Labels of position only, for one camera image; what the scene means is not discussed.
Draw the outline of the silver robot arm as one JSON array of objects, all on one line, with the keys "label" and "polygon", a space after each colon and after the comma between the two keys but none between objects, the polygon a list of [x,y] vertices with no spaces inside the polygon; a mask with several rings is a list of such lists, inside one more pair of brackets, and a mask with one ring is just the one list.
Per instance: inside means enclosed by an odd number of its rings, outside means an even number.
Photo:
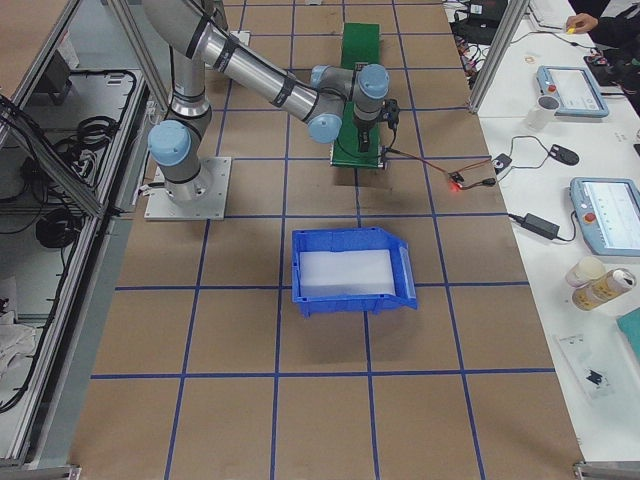
[{"label": "silver robot arm", "polygon": [[349,70],[318,65],[304,83],[230,33],[218,2],[146,1],[143,9],[171,53],[170,110],[152,128],[148,147],[164,176],[165,192],[174,202],[201,200],[212,189],[213,176],[198,156],[212,112],[206,98],[207,66],[303,122],[317,143],[339,140],[343,114],[350,107],[356,153],[383,166],[384,153],[374,147],[371,132],[380,122],[390,127],[397,124],[383,66],[367,64]]}]

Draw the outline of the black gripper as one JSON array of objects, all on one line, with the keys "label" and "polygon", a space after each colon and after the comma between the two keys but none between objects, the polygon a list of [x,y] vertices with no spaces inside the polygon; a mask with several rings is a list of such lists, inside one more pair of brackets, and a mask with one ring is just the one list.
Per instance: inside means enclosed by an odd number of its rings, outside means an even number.
[{"label": "black gripper", "polygon": [[358,152],[369,152],[371,148],[370,132],[376,126],[376,121],[354,117],[353,123],[357,130]]}]

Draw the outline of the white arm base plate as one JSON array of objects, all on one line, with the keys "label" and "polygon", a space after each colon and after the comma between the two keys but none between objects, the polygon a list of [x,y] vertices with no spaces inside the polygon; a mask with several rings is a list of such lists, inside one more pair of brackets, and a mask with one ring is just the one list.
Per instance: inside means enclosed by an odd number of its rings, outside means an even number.
[{"label": "white arm base plate", "polygon": [[148,202],[144,217],[155,221],[223,220],[232,167],[231,157],[207,157],[200,160],[199,175],[189,183],[164,180],[156,168],[153,187],[146,191]]}]

